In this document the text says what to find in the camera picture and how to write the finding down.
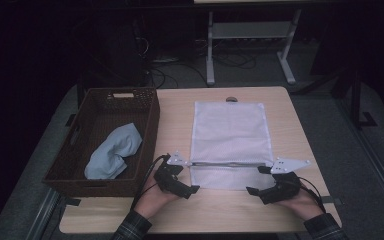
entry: white cloth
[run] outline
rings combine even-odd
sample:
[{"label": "white cloth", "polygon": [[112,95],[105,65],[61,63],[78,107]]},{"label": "white cloth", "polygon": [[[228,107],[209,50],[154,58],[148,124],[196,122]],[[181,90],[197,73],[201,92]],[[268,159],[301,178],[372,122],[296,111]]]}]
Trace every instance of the white cloth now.
[{"label": "white cloth", "polygon": [[86,178],[114,179],[127,167],[123,157],[135,154],[141,142],[133,123],[116,128],[92,153],[84,171]]},{"label": "white cloth", "polygon": [[[195,102],[191,162],[273,162],[270,135],[262,103]],[[257,167],[192,166],[191,181],[202,188],[266,189],[273,177]]]}]

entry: wooden tabletop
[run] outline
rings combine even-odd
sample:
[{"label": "wooden tabletop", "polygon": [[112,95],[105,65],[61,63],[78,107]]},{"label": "wooden tabletop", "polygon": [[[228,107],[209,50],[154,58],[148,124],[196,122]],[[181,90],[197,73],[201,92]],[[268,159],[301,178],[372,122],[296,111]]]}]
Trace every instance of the wooden tabletop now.
[{"label": "wooden tabletop", "polygon": [[[273,156],[310,160],[309,167],[295,173],[311,181],[322,196],[328,189],[287,91],[283,87],[205,88],[158,90],[161,113],[155,157],[176,150],[189,159],[195,101],[261,102],[265,106]],[[179,180],[190,185],[189,169]],[[129,211],[132,198],[81,198],[79,206],[68,205],[60,223],[64,233],[114,232]],[[333,204],[325,204],[341,224]],[[151,233],[297,232],[302,221],[289,210],[264,205],[247,191],[199,189],[186,199],[172,202],[151,218]]]}]

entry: plaid sleeve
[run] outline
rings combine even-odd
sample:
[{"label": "plaid sleeve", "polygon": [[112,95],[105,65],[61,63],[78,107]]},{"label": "plaid sleeve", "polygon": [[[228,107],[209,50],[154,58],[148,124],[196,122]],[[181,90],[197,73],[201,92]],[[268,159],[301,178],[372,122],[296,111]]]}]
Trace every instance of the plaid sleeve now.
[{"label": "plaid sleeve", "polygon": [[322,214],[304,222],[305,228],[316,240],[346,240],[348,237],[330,213]]},{"label": "plaid sleeve", "polygon": [[141,240],[152,224],[139,213],[130,211],[123,220],[112,240]]}]

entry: small dark round object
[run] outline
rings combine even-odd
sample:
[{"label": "small dark round object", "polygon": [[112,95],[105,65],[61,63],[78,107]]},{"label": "small dark round object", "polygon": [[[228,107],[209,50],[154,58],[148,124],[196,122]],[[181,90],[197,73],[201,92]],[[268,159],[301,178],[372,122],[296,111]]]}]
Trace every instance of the small dark round object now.
[{"label": "small dark round object", "polygon": [[228,97],[226,98],[226,102],[238,102],[238,99],[236,99],[235,97]]}]

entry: basket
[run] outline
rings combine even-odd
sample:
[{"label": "basket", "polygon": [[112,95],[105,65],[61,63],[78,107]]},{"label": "basket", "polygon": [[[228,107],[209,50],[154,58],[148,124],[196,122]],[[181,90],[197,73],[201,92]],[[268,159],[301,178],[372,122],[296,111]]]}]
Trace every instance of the basket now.
[{"label": "basket", "polygon": [[[155,151],[160,105],[155,88],[91,88],[43,183],[67,197],[133,197]],[[127,168],[115,179],[86,179],[90,156],[117,127],[134,123],[142,144],[123,158]]]}]

